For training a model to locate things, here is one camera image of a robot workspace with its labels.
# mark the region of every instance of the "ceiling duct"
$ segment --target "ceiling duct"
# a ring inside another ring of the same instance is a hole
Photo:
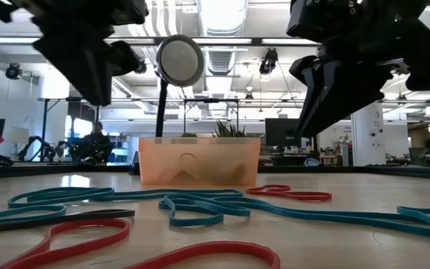
[[[241,37],[248,13],[248,0],[197,0],[199,26],[204,37]],[[230,75],[237,61],[236,52],[206,52],[207,69],[212,75]],[[227,97],[232,78],[206,78],[209,97]],[[211,114],[224,115],[225,103],[209,104]]]
[[[142,98],[142,96],[138,96],[135,91],[132,93],[131,88],[124,82],[118,78],[112,78],[112,88],[114,90],[118,90],[119,92],[125,94],[128,98]],[[148,102],[142,101],[134,101],[135,105],[139,108],[142,108],[144,113],[146,114],[156,114],[157,107],[155,105],[151,105]]]

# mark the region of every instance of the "security camera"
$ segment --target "security camera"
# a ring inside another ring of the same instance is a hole
[[[9,68],[6,69],[6,78],[11,80],[18,80],[22,77],[22,71],[19,64],[11,63]]]

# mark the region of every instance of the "ceiling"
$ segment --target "ceiling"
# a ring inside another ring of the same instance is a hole
[[[160,25],[158,9],[161,7],[157,3],[164,3],[163,6],[163,22],[164,27],[158,28]],[[166,1],[153,1],[152,9],[152,25],[146,23],[144,26],[136,26],[137,33],[143,33],[147,36],[162,36],[164,32],[169,32],[168,29],[168,4]],[[249,10],[246,18],[246,25],[243,31],[243,37],[287,37],[285,30],[290,18],[289,0],[249,0]],[[195,0],[178,0],[176,4],[176,20],[175,28],[179,34],[186,34],[190,37],[200,36],[197,7]],[[0,22],[0,37],[27,37],[38,36],[40,32],[38,28],[30,22],[31,16],[25,11],[17,11],[13,15],[13,22],[4,24]],[[430,7],[420,17],[430,28]],[[115,37],[130,37],[131,32],[128,26],[116,27]],[[153,50],[150,48],[141,48],[134,46],[133,49],[139,54],[143,55],[143,49]],[[238,52],[237,65],[234,71],[234,79],[231,84],[231,90],[234,95],[239,98],[244,98],[246,94],[246,87],[253,87],[254,97],[263,99],[289,99],[291,94],[297,99],[303,99],[306,92],[306,87],[297,81],[288,72],[292,62],[307,56],[315,55],[316,48],[314,47],[279,47],[277,48],[279,56],[279,65],[272,72],[271,78],[268,82],[260,82],[258,76],[258,65],[260,59],[266,52],[266,47],[239,47],[242,49]],[[47,70],[46,60],[39,52],[32,49],[30,46],[9,46],[0,44],[0,68],[4,69],[9,63],[21,63],[21,67],[26,72],[32,72],[34,75],[39,75]],[[150,67],[148,72],[143,75],[136,75],[129,73],[121,77],[126,84],[132,87],[132,90],[142,97],[156,97],[157,96],[157,77]],[[403,80],[398,82],[395,78],[386,84],[383,89],[388,99],[395,99],[399,93],[408,93]],[[205,80],[201,80],[193,87],[195,94],[202,93],[205,89]],[[411,99],[425,100],[430,99],[430,93],[415,94]],[[395,108],[397,105],[385,105],[387,108]]]

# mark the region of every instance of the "orange plastic bin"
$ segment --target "orange plastic bin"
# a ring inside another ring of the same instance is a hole
[[[139,138],[144,185],[255,185],[260,138]]]

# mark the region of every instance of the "mirror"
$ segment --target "mirror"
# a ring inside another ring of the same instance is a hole
[[[199,45],[183,34],[172,35],[159,45],[157,63],[159,76],[177,87],[193,86],[205,68]]]

